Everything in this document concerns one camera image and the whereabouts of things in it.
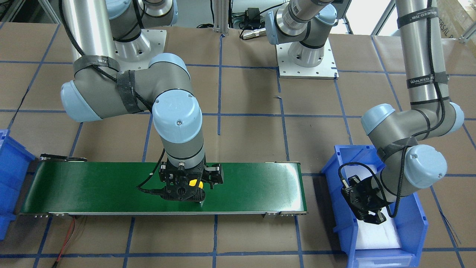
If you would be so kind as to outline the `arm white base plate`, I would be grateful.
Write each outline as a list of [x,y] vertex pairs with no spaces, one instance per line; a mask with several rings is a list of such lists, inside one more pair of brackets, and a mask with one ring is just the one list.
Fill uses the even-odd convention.
[[148,67],[150,59],[164,52],[167,31],[165,29],[142,29],[141,35],[129,42],[115,41],[117,60],[124,68]]
[[318,49],[304,47],[299,42],[279,44],[275,47],[281,78],[339,78],[329,40],[326,40],[325,45]]

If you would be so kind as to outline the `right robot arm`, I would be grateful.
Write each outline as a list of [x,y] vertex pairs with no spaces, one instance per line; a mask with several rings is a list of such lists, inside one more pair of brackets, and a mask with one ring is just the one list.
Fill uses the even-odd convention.
[[219,163],[208,166],[203,115],[184,61],[152,51],[146,27],[176,22],[175,0],[60,0],[59,14],[76,50],[74,80],[61,101],[77,122],[149,111],[167,161],[158,160],[161,189],[136,188],[169,201],[202,202],[204,184],[223,183]]

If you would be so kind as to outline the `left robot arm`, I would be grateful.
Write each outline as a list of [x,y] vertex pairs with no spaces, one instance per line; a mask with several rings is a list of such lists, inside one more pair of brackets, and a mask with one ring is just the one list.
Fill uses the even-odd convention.
[[[381,212],[396,217],[403,197],[430,187],[447,172],[447,161],[421,140],[443,136],[462,127],[464,113],[451,102],[435,0],[397,0],[397,25],[406,69],[410,110],[398,112],[389,104],[375,106],[361,124],[384,163],[378,173],[360,179],[344,178],[338,170],[341,194],[358,220],[371,224],[386,221]],[[292,60],[303,67],[318,64],[335,16],[330,0],[291,0],[266,15],[265,29],[273,45],[291,43]]]

